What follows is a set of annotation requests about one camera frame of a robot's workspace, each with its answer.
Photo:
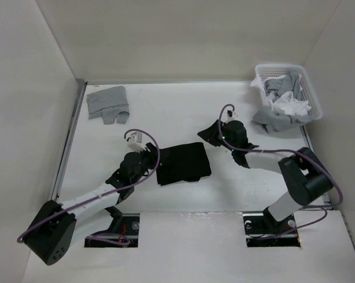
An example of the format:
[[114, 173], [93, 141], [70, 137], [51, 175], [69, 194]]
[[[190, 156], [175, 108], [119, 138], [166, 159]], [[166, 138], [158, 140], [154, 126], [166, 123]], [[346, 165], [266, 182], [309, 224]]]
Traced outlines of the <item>black tank top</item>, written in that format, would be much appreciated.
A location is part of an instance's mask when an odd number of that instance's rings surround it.
[[181, 181], [198, 182], [212, 174], [210, 162], [202, 142], [181, 144], [171, 149], [169, 165], [157, 169], [157, 183], [161, 186]]

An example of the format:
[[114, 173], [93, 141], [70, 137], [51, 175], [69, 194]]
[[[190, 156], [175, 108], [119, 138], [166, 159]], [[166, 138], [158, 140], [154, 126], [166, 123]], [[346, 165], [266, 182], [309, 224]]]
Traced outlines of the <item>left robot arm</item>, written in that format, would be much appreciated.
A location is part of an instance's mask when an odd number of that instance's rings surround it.
[[29, 247], [46, 265], [57, 263], [68, 251], [78, 224], [102, 210], [115, 212], [115, 206], [149, 178], [168, 155], [168, 149], [151, 143], [140, 152], [127, 153], [119, 168], [98, 188], [64, 203], [45, 202], [18, 242]]

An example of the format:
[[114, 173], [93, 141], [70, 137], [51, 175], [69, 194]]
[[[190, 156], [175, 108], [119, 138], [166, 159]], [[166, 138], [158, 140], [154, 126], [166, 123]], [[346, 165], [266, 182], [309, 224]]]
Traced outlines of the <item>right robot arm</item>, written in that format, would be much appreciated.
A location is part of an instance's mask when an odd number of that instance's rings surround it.
[[244, 124], [238, 120], [227, 123], [217, 120], [198, 132], [198, 136], [213, 146], [231, 151], [236, 164], [247, 169], [264, 169], [281, 174], [287, 192], [263, 210], [262, 226], [276, 233], [284, 220], [296, 211], [307, 208], [333, 188], [326, 169], [308, 147], [297, 151], [261, 150], [248, 140]]

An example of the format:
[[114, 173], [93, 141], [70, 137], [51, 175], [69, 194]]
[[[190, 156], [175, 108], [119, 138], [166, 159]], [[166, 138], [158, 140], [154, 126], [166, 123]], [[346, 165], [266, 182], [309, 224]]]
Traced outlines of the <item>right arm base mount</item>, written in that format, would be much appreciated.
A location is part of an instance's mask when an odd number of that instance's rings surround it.
[[289, 216], [277, 226], [268, 228], [261, 213], [243, 214], [246, 245], [248, 248], [286, 248], [301, 246], [297, 231], [281, 235], [296, 227], [294, 215]]

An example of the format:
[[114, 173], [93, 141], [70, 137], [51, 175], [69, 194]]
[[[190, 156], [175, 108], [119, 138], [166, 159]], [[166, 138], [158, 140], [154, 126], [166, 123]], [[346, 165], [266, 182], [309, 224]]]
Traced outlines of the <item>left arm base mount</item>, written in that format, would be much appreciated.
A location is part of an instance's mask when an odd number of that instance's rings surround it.
[[137, 248], [139, 243], [140, 215], [123, 213], [115, 206], [103, 211], [104, 228], [87, 236], [85, 248]]

